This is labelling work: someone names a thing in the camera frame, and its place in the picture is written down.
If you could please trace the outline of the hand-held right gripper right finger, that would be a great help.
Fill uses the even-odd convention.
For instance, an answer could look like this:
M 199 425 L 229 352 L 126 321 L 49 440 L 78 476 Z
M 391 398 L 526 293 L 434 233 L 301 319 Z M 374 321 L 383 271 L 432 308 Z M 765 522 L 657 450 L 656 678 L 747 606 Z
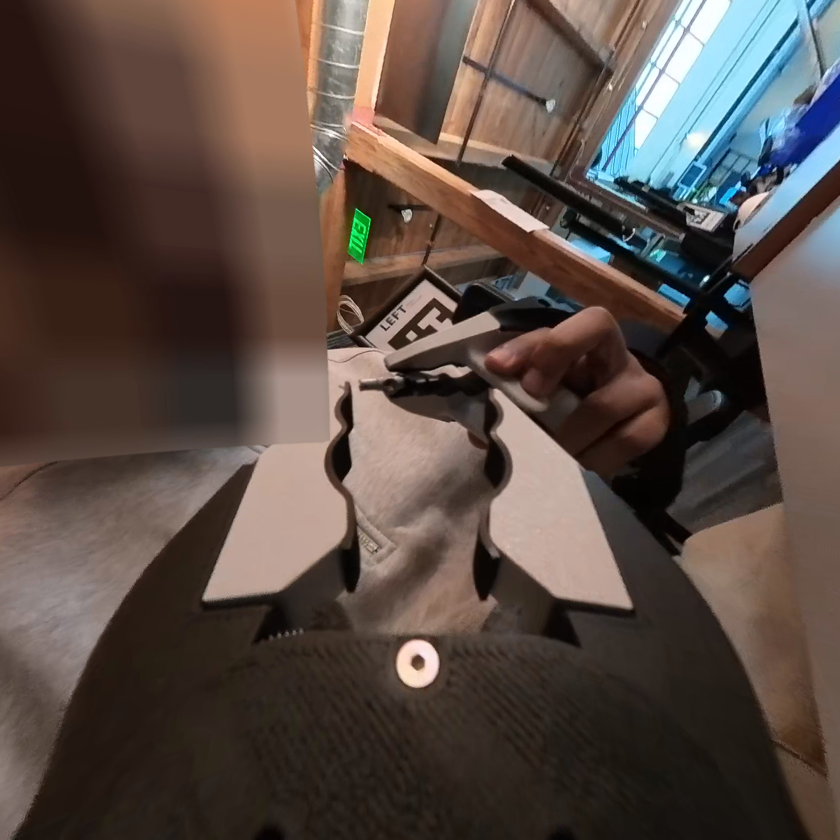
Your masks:
M 492 495 L 474 555 L 479 598 L 495 600 L 525 634 L 561 635 L 569 612 L 633 616 L 579 465 L 508 397 L 488 403 Z

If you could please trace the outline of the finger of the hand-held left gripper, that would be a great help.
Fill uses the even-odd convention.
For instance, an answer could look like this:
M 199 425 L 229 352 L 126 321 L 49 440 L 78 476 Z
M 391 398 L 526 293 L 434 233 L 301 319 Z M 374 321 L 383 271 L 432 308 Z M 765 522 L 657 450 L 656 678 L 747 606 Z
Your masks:
M 410 414 L 458 424 L 488 444 L 489 384 L 473 371 L 392 374 L 392 403 Z
M 512 337 L 491 312 L 482 312 L 446 330 L 419 339 L 385 357 L 390 373 L 435 371 L 448 365 L 470 367 Z

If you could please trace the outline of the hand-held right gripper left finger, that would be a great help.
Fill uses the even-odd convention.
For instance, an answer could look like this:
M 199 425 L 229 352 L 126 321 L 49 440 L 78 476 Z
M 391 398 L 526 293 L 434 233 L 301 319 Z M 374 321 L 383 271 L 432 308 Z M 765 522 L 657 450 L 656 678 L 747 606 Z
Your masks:
M 353 393 L 334 394 L 328 439 L 259 457 L 203 604 L 322 604 L 354 592 L 361 548 L 352 495 Z

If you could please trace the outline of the person's left hand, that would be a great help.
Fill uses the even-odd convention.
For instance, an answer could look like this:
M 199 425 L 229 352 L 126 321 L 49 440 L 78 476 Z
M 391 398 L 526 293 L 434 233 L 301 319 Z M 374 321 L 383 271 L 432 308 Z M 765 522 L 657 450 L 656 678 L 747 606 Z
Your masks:
M 554 434 L 582 467 L 609 480 L 666 436 L 670 409 L 661 382 L 627 348 L 603 308 L 587 308 L 551 329 L 524 333 L 486 357 L 496 375 L 519 380 L 532 397 L 578 398 Z

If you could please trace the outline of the framed marker sign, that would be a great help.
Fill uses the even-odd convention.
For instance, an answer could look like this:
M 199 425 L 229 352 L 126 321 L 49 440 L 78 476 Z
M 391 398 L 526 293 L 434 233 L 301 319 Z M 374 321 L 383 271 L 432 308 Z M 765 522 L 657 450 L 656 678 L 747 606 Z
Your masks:
M 460 293 L 433 271 L 423 270 L 395 292 L 355 335 L 385 353 L 401 350 L 452 325 Z

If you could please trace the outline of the wooden beam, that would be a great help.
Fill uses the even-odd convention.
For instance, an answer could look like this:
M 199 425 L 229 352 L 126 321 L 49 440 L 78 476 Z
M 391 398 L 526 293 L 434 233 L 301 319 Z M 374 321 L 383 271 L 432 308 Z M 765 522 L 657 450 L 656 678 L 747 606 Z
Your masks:
M 525 232 L 504 213 L 483 202 L 478 190 L 467 181 L 379 129 L 352 122 L 345 156 L 429 205 L 573 301 L 665 331 L 675 329 L 684 318 L 676 304 L 574 248 L 550 230 Z

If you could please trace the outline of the green exit sign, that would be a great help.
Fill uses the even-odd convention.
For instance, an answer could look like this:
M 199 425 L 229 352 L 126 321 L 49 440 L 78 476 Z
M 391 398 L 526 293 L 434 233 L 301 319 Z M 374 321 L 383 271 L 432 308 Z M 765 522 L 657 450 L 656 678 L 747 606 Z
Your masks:
M 366 249 L 371 232 L 371 225 L 371 217 L 356 207 L 353 210 L 352 217 L 350 219 L 347 254 L 359 265 L 364 264 Z

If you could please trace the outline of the window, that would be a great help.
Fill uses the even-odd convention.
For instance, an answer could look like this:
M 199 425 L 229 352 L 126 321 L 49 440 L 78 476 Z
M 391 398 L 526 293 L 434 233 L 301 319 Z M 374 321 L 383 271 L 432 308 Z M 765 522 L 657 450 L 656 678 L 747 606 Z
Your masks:
M 612 121 L 588 176 L 614 180 L 629 172 L 731 5 L 731 1 L 679 3 Z

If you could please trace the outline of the silver metal duct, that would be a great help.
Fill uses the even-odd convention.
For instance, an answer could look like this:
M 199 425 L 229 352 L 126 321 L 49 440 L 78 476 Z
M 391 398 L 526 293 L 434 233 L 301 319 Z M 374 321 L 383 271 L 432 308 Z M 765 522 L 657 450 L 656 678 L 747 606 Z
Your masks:
M 343 162 L 361 68 L 368 1 L 324 1 L 311 110 L 316 187 L 328 191 Z

